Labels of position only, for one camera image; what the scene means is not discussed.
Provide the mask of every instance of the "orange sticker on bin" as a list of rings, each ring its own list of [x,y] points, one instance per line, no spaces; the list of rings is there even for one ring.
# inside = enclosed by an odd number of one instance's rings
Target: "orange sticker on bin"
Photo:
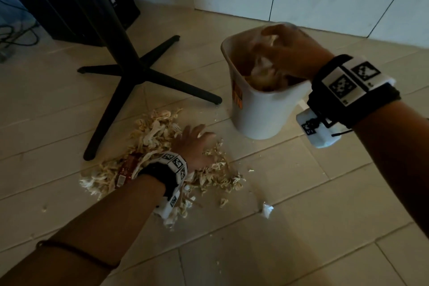
[[[243,92],[235,80],[233,80],[233,100],[240,109],[243,109]]]

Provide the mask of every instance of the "trash bin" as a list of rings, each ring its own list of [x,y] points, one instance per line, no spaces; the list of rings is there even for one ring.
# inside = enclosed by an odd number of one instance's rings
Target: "trash bin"
[[[249,43],[264,27],[230,36],[221,45],[231,77],[232,121],[239,132],[252,139],[267,139],[279,133],[298,101],[311,88],[308,80],[297,80],[283,90],[260,92],[246,82],[242,74],[250,74],[255,60],[249,52]]]

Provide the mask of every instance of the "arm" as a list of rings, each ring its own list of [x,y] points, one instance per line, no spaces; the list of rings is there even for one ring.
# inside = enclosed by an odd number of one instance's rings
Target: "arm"
[[[213,162],[203,156],[203,148],[214,136],[198,134],[204,125],[183,134],[173,143],[172,151],[179,153],[188,164],[188,171],[203,168]],[[109,264],[117,264],[130,248],[144,223],[160,202],[165,186],[152,176],[141,175],[60,229],[51,240],[72,245]],[[72,252],[55,247],[39,247],[0,279],[7,285],[82,285],[95,286],[109,275],[100,267]]]
[[[265,28],[282,45],[256,44],[253,51],[275,68],[313,80],[334,55],[294,25]],[[374,111],[353,130],[398,199],[429,237],[429,121],[401,101]]]

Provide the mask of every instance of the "hand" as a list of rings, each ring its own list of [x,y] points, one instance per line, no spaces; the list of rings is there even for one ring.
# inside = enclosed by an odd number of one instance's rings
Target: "hand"
[[[171,151],[183,157],[188,166],[188,173],[212,165],[215,162],[213,156],[202,154],[207,142],[216,136],[213,132],[205,132],[198,138],[198,135],[205,127],[206,125],[199,125],[191,131],[190,126],[186,126],[182,134],[178,135],[172,143]]]
[[[313,80],[334,55],[293,24],[266,27],[262,35],[278,35],[273,46],[256,43],[252,52],[273,63],[274,68],[291,76]]]

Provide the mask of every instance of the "tiled floor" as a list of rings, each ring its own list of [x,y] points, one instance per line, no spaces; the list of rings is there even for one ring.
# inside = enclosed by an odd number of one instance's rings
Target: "tiled floor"
[[[136,88],[97,158],[83,151],[118,82],[81,75],[112,63],[105,48],[51,40],[17,50],[0,66],[0,274],[37,240],[96,199],[79,172],[121,153],[134,120],[156,108],[184,108],[181,124],[205,123],[244,173],[243,190],[208,192],[174,231],[151,217],[104,285],[427,285],[429,241],[391,192],[357,137],[313,148],[295,121],[264,141],[240,135],[220,43],[263,22],[190,9],[142,5],[128,30],[143,54],[181,35],[154,66],[223,97],[219,106],[146,83]],[[429,116],[429,51],[359,37],[305,31],[335,53],[364,55],[398,80],[405,102]],[[220,197],[229,203],[219,208]],[[269,219],[262,202],[274,205]]]

